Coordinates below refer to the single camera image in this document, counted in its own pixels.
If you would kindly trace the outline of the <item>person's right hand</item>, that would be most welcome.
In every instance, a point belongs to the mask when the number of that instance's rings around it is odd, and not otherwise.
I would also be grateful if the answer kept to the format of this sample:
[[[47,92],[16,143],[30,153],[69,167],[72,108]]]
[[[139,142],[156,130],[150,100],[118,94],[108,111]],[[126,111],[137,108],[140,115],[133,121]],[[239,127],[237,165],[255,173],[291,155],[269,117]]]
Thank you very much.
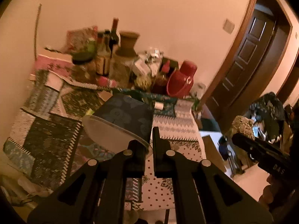
[[[295,191],[289,183],[281,182],[272,175],[267,177],[266,182],[268,184],[264,187],[258,203],[267,210],[284,206]]]

